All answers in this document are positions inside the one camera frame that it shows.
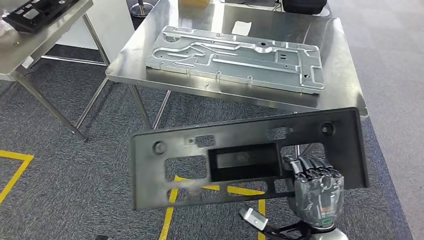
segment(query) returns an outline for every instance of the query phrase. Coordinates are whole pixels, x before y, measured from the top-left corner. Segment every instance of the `mounting hole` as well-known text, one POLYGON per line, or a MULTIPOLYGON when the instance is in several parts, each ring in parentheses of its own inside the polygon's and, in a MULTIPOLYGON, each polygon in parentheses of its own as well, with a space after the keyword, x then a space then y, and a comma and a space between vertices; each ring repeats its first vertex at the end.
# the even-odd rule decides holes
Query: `mounting hole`
POLYGON ((320 131, 325 136, 332 136, 334 135, 336 128, 331 122, 325 122, 321 125, 320 131))
POLYGON ((167 145, 163 141, 157 141, 153 144, 153 152, 157 155, 162 155, 166 152, 167 145))

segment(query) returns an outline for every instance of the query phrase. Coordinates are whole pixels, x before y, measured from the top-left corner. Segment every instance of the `gray carpet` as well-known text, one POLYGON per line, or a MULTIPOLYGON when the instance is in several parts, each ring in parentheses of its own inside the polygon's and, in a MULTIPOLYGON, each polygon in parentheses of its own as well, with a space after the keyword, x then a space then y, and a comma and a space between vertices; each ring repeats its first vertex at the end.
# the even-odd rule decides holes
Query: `gray carpet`
MULTIPOLYGON (((41 60, 27 76, 75 122, 104 77, 104 67, 41 60)), ((34 159, 0 204, 1 240, 158 239, 164 209, 131 209, 127 141, 144 125, 124 84, 108 83, 81 131, 71 135, 22 86, 0 82, 0 149, 34 159)), ((165 91, 140 88, 153 119, 165 91)), ((271 116, 283 110, 173 92, 160 128, 271 116)), ((363 123, 371 188, 345 192, 337 226, 351 240, 410 240, 408 224, 369 119, 363 123)), ((0 159, 0 183, 16 166, 0 159)), ((254 240, 256 232, 238 217, 241 203, 174 210, 167 239, 254 240)), ((284 199, 266 201, 275 225, 294 223, 284 199)))
POLYGON ((328 0, 415 239, 424 235, 424 0, 328 0))

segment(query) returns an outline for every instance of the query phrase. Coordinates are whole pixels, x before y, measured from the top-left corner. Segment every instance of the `black bag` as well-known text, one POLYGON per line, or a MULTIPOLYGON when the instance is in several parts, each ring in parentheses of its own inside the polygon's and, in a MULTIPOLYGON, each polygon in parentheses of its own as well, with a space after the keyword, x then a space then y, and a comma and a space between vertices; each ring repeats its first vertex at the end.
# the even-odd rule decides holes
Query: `black bag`
POLYGON ((319 14, 327 0, 282 0, 284 11, 295 14, 319 14))

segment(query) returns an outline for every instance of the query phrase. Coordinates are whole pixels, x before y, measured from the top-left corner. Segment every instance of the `white wall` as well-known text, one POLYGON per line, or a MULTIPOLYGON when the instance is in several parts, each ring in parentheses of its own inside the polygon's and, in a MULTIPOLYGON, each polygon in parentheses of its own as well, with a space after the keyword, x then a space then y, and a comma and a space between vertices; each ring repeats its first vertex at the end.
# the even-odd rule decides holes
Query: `white wall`
MULTIPOLYGON (((134 33, 130 12, 125 0, 93 0, 87 16, 112 62, 134 33)), ((57 44, 97 49, 82 19, 65 33, 57 44)))

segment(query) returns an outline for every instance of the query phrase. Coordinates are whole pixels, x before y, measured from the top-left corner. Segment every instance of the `stainless steel table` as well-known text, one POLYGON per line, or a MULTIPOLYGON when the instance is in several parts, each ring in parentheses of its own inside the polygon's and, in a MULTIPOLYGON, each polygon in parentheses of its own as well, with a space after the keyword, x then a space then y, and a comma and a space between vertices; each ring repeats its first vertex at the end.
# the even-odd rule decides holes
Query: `stainless steel table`
POLYGON ((194 2, 160 0, 106 70, 111 81, 130 84, 148 129, 158 125, 170 91, 293 112, 356 107, 362 117, 368 116, 340 19, 194 2), (250 37, 318 46, 325 90, 312 95, 145 67, 144 59, 164 26, 231 34, 236 21, 252 22, 250 37), (135 85, 168 90, 153 125, 135 85))
POLYGON ((4 27, 4 29, 8 28, 7 31, 0 35, 0 80, 13 82, 18 81, 46 108, 48 108, 66 127, 68 127, 68 129, 73 134, 76 134, 82 140, 86 140, 86 137, 78 130, 78 128, 86 118, 88 112, 107 83, 108 78, 106 77, 100 84, 88 106, 85 108, 84 112, 79 118, 77 124, 73 125, 49 101, 47 101, 44 96, 42 96, 37 91, 31 82, 29 82, 26 77, 24 77, 24 74, 27 69, 35 64, 40 58, 105 66, 110 64, 91 22, 85 14, 92 5, 92 0, 79 0, 64 14, 52 22, 48 27, 44 28, 36 34, 17 32, 15 29, 10 27, 10 25, 0 20, 0 26, 4 27), (85 25, 87 26, 94 42, 96 43, 104 63, 66 57, 44 56, 44 54, 56 44, 61 36, 66 31, 68 31, 71 26, 81 17, 84 20, 85 25))

